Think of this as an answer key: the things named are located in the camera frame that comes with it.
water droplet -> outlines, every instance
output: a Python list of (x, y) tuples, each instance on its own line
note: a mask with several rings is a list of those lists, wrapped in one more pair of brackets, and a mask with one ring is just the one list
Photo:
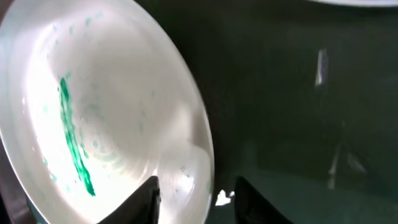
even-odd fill
[(43, 106), (43, 113), (48, 113), (49, 112), (49, 107), (47, 105)]
[(83, 154), (85, 155), (86, 159), (88, 159), (87, 151), (83, 150)]
[(50, 174), (51, 180), (56, 182), (57, 181), (57, 177), (54, 174)]
[(104, 16), (104, 14), (102, 12), (97, 13), (97, 15), (95, 15), (95, 17), (97, 19), (102, 18)]
[(86, 26), (88, 27), (90, 25), (91, 25), (91, 18), (89, 17), (86, 19)]
[(45, 166), (48, 166), (48, 165), (49, 165), (49, 162), (46, 160), (45, 157), (43, 157), (43, 163), (44, 163)]
[(83, 130), (81, 128), (79, 128), (79, 137), (80, 137), (81, 140), (84, 139)]

green streak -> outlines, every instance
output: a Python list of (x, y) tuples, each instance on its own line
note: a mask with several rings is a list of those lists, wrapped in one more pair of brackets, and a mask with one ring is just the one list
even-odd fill
[(76, 140), (75, 125), (72, 120), (72, 107), (70, 105), (70, 96), (67, 87), (67, 81), (62, 78), (60, 82), (60, 102), (61, 102), (61, 119), (63, 123), (63, 132), (73, 158), (73, 164), (76, 167), (79, 179), (84, 181), (87, 192), (95, 196), (93, 184), (91, 183), (90, 173), (83, 163), (79, 152), (79, 146)]

white bowl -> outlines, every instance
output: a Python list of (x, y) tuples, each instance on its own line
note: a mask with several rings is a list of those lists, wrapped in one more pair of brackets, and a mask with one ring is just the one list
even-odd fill
[(131, 0), (17, 0), (0, 28), (0, 128), (50, 223), (96, 223), (158, 175), (159, 223), (203, 223), (214, 158), (177, 49)]
[(310, 0), (326, 4), (355, 7), (397, 7), (398, 0)]

wet surface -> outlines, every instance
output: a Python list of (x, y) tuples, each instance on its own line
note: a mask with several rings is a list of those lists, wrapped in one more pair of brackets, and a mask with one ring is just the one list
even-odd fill
[[(214, 199), (237, 175), (295, 223), (396, 223), (395, 9), (139, 1), (202, 93)], [(233, 223), (233, 206), (208, 223)]]

black object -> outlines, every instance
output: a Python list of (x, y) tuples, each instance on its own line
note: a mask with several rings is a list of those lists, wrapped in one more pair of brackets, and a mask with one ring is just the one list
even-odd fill
[(238, 177), (234, 192), (237, 224), (293, 224), (245, 178)]
[(152, 176), (99, 224), (157, 224), (159, 205), (159, 179)]

